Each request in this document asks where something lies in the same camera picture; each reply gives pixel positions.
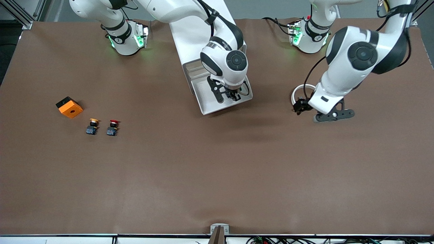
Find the orange block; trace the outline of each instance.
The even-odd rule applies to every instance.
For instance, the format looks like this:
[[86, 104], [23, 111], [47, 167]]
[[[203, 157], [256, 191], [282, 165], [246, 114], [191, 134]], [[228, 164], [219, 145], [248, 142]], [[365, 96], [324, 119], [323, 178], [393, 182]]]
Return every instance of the orange block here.
[[59, 111], [66, 117], [72, 119], [79, 113], [83, 112], [83, 109], [70, 97], [65, 97], [62, 101], [56, 103]]

